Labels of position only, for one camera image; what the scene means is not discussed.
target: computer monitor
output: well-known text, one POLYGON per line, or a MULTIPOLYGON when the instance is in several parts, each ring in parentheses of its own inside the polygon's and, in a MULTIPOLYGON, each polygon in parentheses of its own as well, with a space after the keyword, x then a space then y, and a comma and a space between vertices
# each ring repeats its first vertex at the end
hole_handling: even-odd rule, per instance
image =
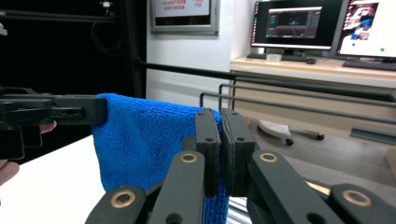
POLYGON ((348 0, 337 55, 396 63, 395 0, 348 0))
POLYGON ((343 0, 255 3, 251 47, 330 50, 343 0))

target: keyboard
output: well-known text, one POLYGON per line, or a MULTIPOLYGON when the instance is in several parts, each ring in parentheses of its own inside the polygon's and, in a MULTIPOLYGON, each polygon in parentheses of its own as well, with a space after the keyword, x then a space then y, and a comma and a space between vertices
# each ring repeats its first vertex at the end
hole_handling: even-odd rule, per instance
POLYGON ((396 72, 396 63, 346 61, 343 66, 396 72))
MULTIPOLYGON (((257 53, 250 53, 247 58, 251 59, 267 59, 267 54, 257 54, 257 53)), ((289 62, 306 62, 306 57, 300 55, 289 55, 289 54, 282 54, 281 61, 289 61, 289 62)))

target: person's hand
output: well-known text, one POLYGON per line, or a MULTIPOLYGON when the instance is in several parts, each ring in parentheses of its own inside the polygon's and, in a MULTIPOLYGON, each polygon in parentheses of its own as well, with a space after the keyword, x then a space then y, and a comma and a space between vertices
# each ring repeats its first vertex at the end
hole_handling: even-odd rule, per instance
MULTIPOLYGON (((56 122, 51 124, 40 125, 40 132, 47 133, 56 127, 56 122)), ((18 171, 20 166, 13 161, 0 160, 0 186, 11 179, 18 171)))

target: microfiber cloth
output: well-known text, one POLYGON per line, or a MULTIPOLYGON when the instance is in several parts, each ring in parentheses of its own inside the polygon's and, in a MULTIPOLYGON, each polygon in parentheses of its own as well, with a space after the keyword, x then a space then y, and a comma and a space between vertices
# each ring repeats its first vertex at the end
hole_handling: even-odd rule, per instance
MULTIPOLYGON (((202 107, 102 93, 107 122, 92 126, 105 191, 120 185, 149 189, 163 180, 185 136, 195 136, 195 113, 202 107)), ((219 130, 221 116, 213 111, 219 130)), ((205 223, 225 223, 228 197, 219 179, 218 196, 205 198, 205 223)))

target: white wall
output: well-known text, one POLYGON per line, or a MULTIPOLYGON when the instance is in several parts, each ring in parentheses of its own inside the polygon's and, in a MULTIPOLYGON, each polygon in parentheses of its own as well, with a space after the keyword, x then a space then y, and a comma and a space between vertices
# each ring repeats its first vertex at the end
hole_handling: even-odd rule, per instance
MULTIPOLYGON (((220 0, 219 36, 153 35, 148 7, 147 62, 229 72, 231 60, 249 53, 254 2, 220 0)), ((148 70, 147 98, 198 105, 202 91, 217 92, 221 83, 229 80, 148 70)), ((204 106, 217 108, 218 99, 205 98, 204 106)))

